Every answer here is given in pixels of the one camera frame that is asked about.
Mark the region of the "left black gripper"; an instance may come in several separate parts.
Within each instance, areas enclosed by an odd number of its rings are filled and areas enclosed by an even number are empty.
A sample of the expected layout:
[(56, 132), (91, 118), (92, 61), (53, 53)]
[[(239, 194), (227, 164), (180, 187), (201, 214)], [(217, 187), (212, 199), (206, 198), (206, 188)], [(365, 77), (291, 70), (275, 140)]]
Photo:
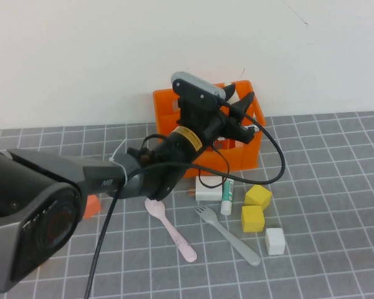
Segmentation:
[(218, 162), (215, 158), (217, 139), (222, 137), (249, 144), (254, 139), (254, 129), (245, 128), (241, 121), (254, 101), (254, 92), (249, 92), (237, 101), (235, 83), (225, 83), (223, 90), (232, 111), (206, 112), (181, 110), (177, 127), (170, 133), (170, 161), (172, 162)]

